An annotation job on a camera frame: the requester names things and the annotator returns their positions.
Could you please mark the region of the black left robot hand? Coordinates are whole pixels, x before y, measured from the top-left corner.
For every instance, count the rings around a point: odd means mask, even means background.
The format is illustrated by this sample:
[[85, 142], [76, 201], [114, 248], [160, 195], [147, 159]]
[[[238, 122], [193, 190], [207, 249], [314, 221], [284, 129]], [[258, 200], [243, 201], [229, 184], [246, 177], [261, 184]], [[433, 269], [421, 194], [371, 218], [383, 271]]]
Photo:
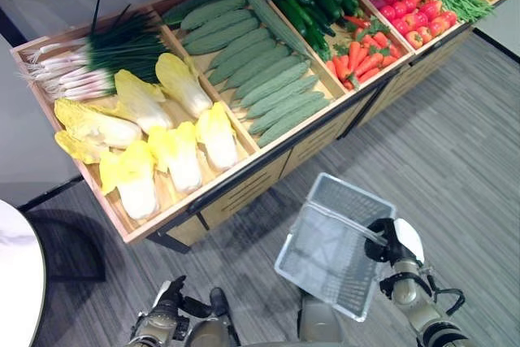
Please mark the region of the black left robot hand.
[[173, 281], [165, 281], [159, 290], [153, 309], [169, 310], [174, 316], [177, 316], [178, 311], [181, 310], [199, 319], [209, 317], [213, 311], [211, 306], [182, 294], [185, 280], [186, 276], [182, 275]]

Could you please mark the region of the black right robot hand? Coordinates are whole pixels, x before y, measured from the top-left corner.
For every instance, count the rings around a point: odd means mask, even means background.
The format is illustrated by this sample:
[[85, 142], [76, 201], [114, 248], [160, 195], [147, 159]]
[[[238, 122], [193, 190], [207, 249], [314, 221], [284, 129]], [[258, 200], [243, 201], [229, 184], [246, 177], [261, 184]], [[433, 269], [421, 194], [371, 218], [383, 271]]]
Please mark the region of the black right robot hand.
[[422, 266], [425, 262], [423, 243], [418, 232], [402, 218], [377, 219], [368, 227], [379, 239], [380, 244], [367, 238], [364, 244], [365, 254], [376, 262], [397, 262], [409, 260]]

